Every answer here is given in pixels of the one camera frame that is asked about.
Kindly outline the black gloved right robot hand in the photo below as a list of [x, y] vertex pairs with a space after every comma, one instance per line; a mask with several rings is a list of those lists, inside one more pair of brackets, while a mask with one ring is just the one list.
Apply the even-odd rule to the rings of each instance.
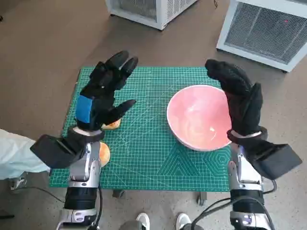
[[241, 68], [228, 62], [208, 59], [205, 67], [226, 94], [232, 130], [242, 136], [260, 132], [261, 84], [252, 84]]

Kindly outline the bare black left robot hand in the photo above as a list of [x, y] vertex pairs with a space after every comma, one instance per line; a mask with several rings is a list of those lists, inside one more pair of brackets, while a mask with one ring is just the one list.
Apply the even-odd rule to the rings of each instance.
[[138, 65], [138, 58], [129, 58], [126, 50], [107, 61], [99, 61], [83, 87], [76, 105], [77, 127], [85, 131], [97, 131], [121, 119], [134, 106], [130, 99], [114, 106], [115, 91], [121, 90]]

